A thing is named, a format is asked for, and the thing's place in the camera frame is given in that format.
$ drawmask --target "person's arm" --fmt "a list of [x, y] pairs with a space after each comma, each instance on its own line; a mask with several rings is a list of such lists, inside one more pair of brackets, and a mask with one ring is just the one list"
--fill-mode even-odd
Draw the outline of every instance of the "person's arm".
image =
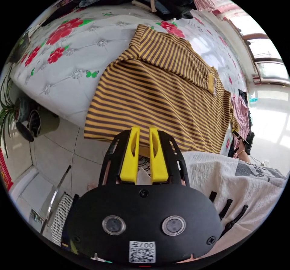
[[251, 161], [250, 161], [250, 159], [245, 151], [245, 145], [242, 141], [239, 141], [239, 149], [237, 151], [237, 155], [238, 155], [239, 160], [251, 163]]

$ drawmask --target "green plant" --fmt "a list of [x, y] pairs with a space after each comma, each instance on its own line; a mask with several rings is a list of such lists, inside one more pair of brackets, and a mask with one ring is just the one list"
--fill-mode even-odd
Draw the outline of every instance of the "green plant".
[[9, 96], [9, 91], [13, 85], [13, 81], [10, 78], [11, 70], [12, 70], [12, 65], [10, 66], [9, 71], [7, 75], [5, 76], [3, 83], [1, 85], [1, 89], [0, 89], [0, 103], [2, 107], [2, 110], [0, 112], [0, 140], [2, 140], [3, 138], [3, 145], [5, 148], [7, 157], [8, 157], [8, 153], [7, 153], [7, 147], [6, 147], [5, 127], [7, 127], [8, 135], [9, 137], [11, 137], [10, 127], [17, 112], [17, 109], [15, 108], [15, 105]]

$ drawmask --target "potted plant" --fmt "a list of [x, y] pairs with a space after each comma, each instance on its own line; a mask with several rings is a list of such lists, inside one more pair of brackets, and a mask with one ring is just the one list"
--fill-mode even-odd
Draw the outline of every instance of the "potted plant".
[[12, 65], [5, 76], [3, 83], [0, 88], [0, 104], [2, 110], [0, 112], [0, 140], [3, 138], [3, 145], [5, 148], [6, 156], [8, 157], [7, 147], [6, 147], [6, 136], [5, 136], [5, 129], [7, 128], [8, 135], [10, 135], [10, 129], [12, 122], [19, 121], [23, 122], [28, 119], [31, 105], [29, 99], [25, 97], [20, 97], [16, 100], [15, 104], [12, 102], [10, 97], [10, 89], [12, 88], [13, 81], [10, 78], [10, 73], [12, 70]]

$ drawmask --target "striped cloth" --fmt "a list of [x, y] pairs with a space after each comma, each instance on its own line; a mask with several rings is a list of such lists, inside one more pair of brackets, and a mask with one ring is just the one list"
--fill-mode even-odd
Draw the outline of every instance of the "striped cloth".
[[111, 142], [139, 126], [139, 154], [148, 157], [149, 127], [155, 126], [181, 151], [220, 153], [230, 122], [238, 130], [230, 92], [215, 68], [188, 41], [138, 25], [129, 48], [101, 76], [84, 137]]
[[58, 246], [61, 246], [64, 223], [72, 204], [73, 199], [68, 194], [64, 194], [58, 204], [55, 217], [51, 225], [52, 241]]

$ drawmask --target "black strap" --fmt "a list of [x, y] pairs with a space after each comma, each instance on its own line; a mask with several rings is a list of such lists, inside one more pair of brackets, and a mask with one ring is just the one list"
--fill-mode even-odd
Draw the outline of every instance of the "black strap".
[[209, 199], [211, 202], [214, 202], [215, 197], [217, 196], [217, 192], [211, 192], [211, 195], [209, 196]]
[[243, 209], [242, 209], [241, 212], [238, 214], [238, 216], [237, 216], [234, 220], [230, 221], [229, 223], [227, 223], [227, 224], [225, 225], [224, 230], [223, 230], [223, 232], [221, 233], [220, 238], [221, 238], [221, 237], [222, 237], [222, 236], [223, 236], [227, 231], [229, 231], [229, 230], [234, 226], [235, 223], [237, 223], [237, 222], [241, 219], [241, 217], [245, 214], [245, 212], [246, 212], [246, 210], [247, 210], [248, 207], [249, 207], [248, 205], [244, 205], [244, 206], [243, 206]]
[[221, 211], [220, 214], [219, 214], [221, 220], [222, 220], [222, 219], [224, 218], [224, 216], [226, 215], [226, 213], [227, 213], [229, 207], [231, 206], [232, 202], [233, 202], [233, 200], [231, 200], [231, 199], [228, 199], [228, 200], [227, 200], [226, 205], [224, 206], [224, 208], [222, 209], [222, 211]]

